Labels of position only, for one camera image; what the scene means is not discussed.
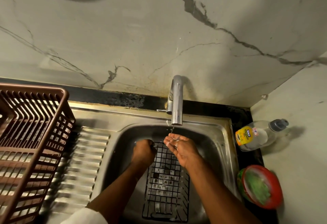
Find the chrome faucet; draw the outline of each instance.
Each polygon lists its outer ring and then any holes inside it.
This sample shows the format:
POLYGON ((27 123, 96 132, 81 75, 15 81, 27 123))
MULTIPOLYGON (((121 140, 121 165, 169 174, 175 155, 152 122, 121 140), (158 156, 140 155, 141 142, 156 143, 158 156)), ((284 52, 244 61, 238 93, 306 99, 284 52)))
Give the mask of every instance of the chrome faucet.
POLYGON ((171 124, 182 126, 183 124, 183 81, 180 75, 175 75, 171 82, 167 101, 167 110, 157 109, 171 115, 171 124))

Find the marble backsplash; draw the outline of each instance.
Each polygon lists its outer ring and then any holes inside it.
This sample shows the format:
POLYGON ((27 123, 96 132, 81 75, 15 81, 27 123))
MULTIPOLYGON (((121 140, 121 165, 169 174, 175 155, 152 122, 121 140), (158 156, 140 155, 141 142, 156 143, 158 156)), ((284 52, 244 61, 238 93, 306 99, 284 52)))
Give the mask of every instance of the marble backsplash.
POLYGON ((327 50, 326 2, 0 0, 0 77, 250 107, 327 50))

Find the kitchen sink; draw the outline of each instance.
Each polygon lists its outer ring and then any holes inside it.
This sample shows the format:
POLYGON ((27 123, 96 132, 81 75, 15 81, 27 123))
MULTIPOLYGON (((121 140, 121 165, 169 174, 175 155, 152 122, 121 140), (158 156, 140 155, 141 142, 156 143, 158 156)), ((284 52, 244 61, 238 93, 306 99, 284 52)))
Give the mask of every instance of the kitchen sink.
MULTIPOLYGON (((128 167, 136 141, 151 139, 160 144, 172 128, 171 116, 163 112, 80 102, 69 105, 76 118, 76 135, 40 212, 46 216, 44 223, 59 223, 85 207, 128 167)), ((193 139, 217 177, 241 199, 235 183, 238 163, 230 119, 183 115, 183 125, 175 127, 174 133, 193 139)), ((142 218, 146 184, 147 171, 121 216, 122 223, 164 223, 142 218)), ((187 223, 208 223, 192 180, 188 194, 187 223)))

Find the black countertop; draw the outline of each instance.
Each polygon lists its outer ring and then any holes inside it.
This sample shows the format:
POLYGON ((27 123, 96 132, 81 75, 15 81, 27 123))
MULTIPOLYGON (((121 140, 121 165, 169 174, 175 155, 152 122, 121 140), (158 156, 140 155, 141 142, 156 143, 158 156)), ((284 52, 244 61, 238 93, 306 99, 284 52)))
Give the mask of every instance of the black countertop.
MULTIPOLYGON (((7 78, 0 78, 0 83, 57 86, 62 87, 69 92, 69 100, 71 101, 100 103, 139 109, 164 109, 165 103, 167 101, 167 98, 162 97, 89 89, 67 85, 37 83, 7 78)), ((252 122, 252 116, 249 108, 206 102, 184 100, 183 113, 230 118, 232 121, 232 128, 234 133, 241 127, 252 122)), ((251 164, 264 165, 260 149, 252 152, 242 152, 238 147, 236 147, 236 149, 240 169, 245 168, 251 164)), ((248 202, 247 200, 244 200, 244 202, 245 206, 263 223, 278 223, 276 210, 262 209, 255 204, 248 202)))

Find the ribbed drainboard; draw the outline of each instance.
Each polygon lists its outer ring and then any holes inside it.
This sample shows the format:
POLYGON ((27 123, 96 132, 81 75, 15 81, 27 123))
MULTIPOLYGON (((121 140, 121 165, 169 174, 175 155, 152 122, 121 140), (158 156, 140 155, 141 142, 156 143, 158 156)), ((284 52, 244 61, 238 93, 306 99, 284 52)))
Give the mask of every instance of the ribbed drainboard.
POLYGON ((85 207, 91 197, 108 131, 82 127, 60 161, 40 214, 72 214, 85 207))

